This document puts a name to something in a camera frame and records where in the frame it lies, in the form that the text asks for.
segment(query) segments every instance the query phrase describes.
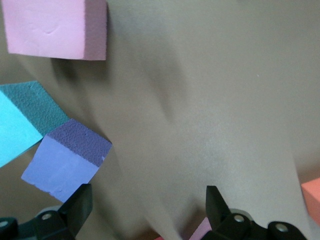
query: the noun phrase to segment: gray surface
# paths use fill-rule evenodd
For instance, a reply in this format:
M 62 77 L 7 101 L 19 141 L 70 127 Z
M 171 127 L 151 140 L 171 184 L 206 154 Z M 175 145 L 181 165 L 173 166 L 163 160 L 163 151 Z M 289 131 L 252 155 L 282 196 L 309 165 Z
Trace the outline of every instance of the gray surface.
M 78 239 L 150 226 L 177 240 L 206 185 L 263 227 L 286 221 L 318 239 L 295 161 L 300 177 L 320 177 L 319 2 L 172 2 L 110 0 L 106 62 L 8 55 L 1 25 L 1 83 L 39 80 L 114 145 Z M 57 204 L 20 180 L 35 150 L 0 169 L 1 214 Z

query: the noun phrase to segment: silver bolt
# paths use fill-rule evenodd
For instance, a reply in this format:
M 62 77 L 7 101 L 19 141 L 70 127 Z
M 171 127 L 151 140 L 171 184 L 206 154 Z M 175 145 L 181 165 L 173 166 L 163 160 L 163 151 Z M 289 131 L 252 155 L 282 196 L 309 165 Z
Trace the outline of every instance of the silver bolt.
M 277 223 L 275 225 L 276 229 L 278 229 L 280 232 L 286 233 L 289 231 L 289 229 L 286 227 L 286 225 L 283 225 L 282 223 Z
M 2 221 L 0 222 L 0 228 L 4 227 L 4 226 L 7 226 L 8 225 L 8 221 Z
M 234 220 L 236 220 L 238 223 L 243 223 L 245 221 L 244 217 L 241 215 L 235 215 Z
M 41 219 L 42 220 L 47 220 L 47 219 L 49 219 L 49 218 L 51 218 L 51 214 L 50 213 L 46 213 L 46 214 L 44 214 L 42 217 L 41 217 Z

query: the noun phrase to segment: orange block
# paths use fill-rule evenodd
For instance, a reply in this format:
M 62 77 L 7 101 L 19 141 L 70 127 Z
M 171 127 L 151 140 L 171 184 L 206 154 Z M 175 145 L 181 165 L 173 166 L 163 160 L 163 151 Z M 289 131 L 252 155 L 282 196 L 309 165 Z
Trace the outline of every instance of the orange block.
M 320 178 L 301 185 L 310 217 L 320 226 Z

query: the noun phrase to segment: teal block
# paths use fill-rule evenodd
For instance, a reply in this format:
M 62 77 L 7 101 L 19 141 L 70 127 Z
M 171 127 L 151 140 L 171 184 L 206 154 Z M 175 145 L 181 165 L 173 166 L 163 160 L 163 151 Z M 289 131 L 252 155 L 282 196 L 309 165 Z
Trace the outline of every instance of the teal block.
M 43 136 L 0 92 L 0 167 L 24 153 Z
M 0 85 L 11 102 L 44 137 L 69 120 L 37 81 Z
M 37 81 L 0 85 L 0 167 L 68 120 Z

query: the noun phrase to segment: foam block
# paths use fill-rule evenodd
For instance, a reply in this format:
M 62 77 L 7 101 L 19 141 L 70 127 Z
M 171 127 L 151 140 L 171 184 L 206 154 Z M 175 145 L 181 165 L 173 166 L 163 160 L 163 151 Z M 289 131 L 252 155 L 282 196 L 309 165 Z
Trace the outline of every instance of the foam block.
M 189 240 L 201 240 L 203 236 L 206 235 L 206 233 L 211 230 L 212 228 L 210 226 L 209 220 L 206 217 L 198 226 L 198 228 L 194 231 L 194 233 L 192 234 Z
M 0 85 L 0 167 L 68 120 L 38 82 Z
M 105 60 L 106 0 L 2 0 L 11 54 Z
M 320 226 L 320 178 L 301 185 L 310 217 Z
M 21 178 L 65 202 L 91 180 L 111 147 L 111 142 L 70 119 L 43 138 Z

